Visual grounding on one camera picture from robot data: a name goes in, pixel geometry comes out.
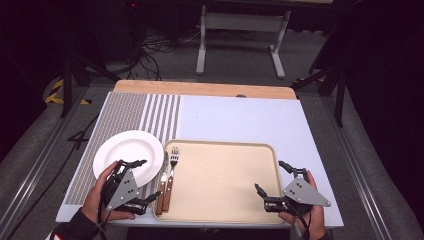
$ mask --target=metal frame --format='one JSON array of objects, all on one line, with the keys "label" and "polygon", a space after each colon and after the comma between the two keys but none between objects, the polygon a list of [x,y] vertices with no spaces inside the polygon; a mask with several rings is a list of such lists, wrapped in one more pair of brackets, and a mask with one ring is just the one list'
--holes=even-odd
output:
[{"label": "metal frame", "polygon": [[286,32],[289,18],[289,11],[286,11],[284,16],[208,13],[206,6],[203,5],[200,21],[200,46],[199,55],[197,57],[196,74],[202,75],[205,69],[206,29],[228,29],[277,32],[275,44],[270,45],[269,49],[278,78],[284,78],[285,73],[278,52],[284,33]]}]

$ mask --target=table leg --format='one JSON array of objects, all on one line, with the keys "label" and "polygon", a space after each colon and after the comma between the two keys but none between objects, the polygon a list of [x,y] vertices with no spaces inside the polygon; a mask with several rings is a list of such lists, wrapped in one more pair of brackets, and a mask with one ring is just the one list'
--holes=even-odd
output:
[{"label": "table leg", "polygon": [[278,51],[280,50],[281,42],[283,41],[284,33],[286,32],[289,18],[290,18],[290,11],[286,11],[284,14],[284,18],[281,19],[281,23],[278,28],[277,40],[275,41],[275,45],[269,46],[269,49],[271,51],[272,61],[274,62],[274,67],[275,67],[275,71],[277,72],[278,78],[284,78],[286,76],[284,73],[283,66],[281,64],[280,56],[278,55]]},{"label": "table leg", "polygon": [[197,67],[196,74],[202,75],[205,70],[205,57],[206,57],[206,6],[202,6],[202,15],[200,19],[200,47],[199,47],[199,55],[197,57]]}]

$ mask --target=utensil handle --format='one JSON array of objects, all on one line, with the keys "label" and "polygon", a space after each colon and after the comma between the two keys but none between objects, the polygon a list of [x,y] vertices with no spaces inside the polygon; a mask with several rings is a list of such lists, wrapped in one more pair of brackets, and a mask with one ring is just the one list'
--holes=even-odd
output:
[{"label": "utensil handle", "polygon": [[160,182],[159,183],[159,190],[160,190],[160,195],[158,197],[158,200],[156,202],[156,215],[161,215],[162,214],[162,208],[163,208],[163,202],[165,199],[165,182]]},{"label": "utensil handle", "polygon": [[173,182],[174,182],[174,177],[168,178],[168,183],[166,184],[165,202],[163,203],[163,211],[169,210],[169,203],[171,202],[171,193],[172,193],[172,183]]}]

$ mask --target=gray carpet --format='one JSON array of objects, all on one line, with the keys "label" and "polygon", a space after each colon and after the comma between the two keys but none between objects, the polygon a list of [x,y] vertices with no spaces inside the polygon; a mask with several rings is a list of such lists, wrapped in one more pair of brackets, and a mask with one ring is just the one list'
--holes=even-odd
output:
[{"label": "gray carpet", "polygon": [[[251,33],[240,33],[248,36]],[[159,67],[163,80],[197,81],[208,83],[231,83],[248,85],[289,86],[297,78],[308,76],[308,70],[315,59],[325,38],[320,33],[288,31],[283,39],[280,56],[286,72],[286,79],[276,77],[271,57],[267,50],[274,41],[273,34],[256,34],[251,40],[243,40],[228,32],[208,32],[205,74],[195,74],[198,44],[191,42],[176,48],[170,53],[152,55]],[[142,62],[155,69],[152,61]],[[108,66],[110,70],[121,66]],[[138,65],[130,78],[147,78],[146,71]],[[344,227],[332,230],[335,239],[380,239],[375,233],[372,222],[364,207],[355,181],[349,171],[346,152],[343,149],[337,131],[332,124],[332,115],[325,111],[325,102],[312,83],[298,92],[305,110],[317,148],[321,155],[336,200],[345,223]],[[67,138],[84,130],[89,122],[99,113],[107,92],[113,88],[108,80],[94,79],[84,94],[84,99],[92,100],[91,105],[78,105],[57,146],[51,151],[48,167],[42,173],[22,213],[26,212],[39,194],[59,170],[72,149],[73,142]],[[49,140],[59,119],[61,105],[48,104],[42,116],[16,144],[0,166],[0,211],[5,212],[19,189],[21,182],[37,160],[40,152]],[[416,223],[413,212],[394,187],[384,171],[378,155],[375,153],[365,130],[362,127],[355,108],[347,96],[343,112],[344,131],[358,164],[360,165],[369,186],[373,190],[376,202],[381,206],[381,214],[385,220],[392,239],[424,239],[421,229]],[[83,154],[86,143],[70,156],[63,172],[47,191],[46,195],[35,206],[27,219],[12,239],[44,239],[56,225],[55,217],[63,200],[64,192]],[[126,228],[111,226],[107,232],[109,239],[125,239]]]}]

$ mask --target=knife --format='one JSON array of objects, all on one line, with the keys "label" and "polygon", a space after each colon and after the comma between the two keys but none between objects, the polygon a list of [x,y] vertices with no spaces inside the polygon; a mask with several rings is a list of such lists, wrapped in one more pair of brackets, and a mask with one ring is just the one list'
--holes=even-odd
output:
[{"label": "knife", "polygon": [[162,176],[160,178],[159,187],[158,187],[161,193],[156,203],[156,212],[155,212],[156,215],[162,214],[163,202],[165,199],[165,184],[166,184],[166,176],[168,172],[168,161],[169,161],[168,152],[165,152],[165,156],[163,160],[163,172],[162,172]]}]

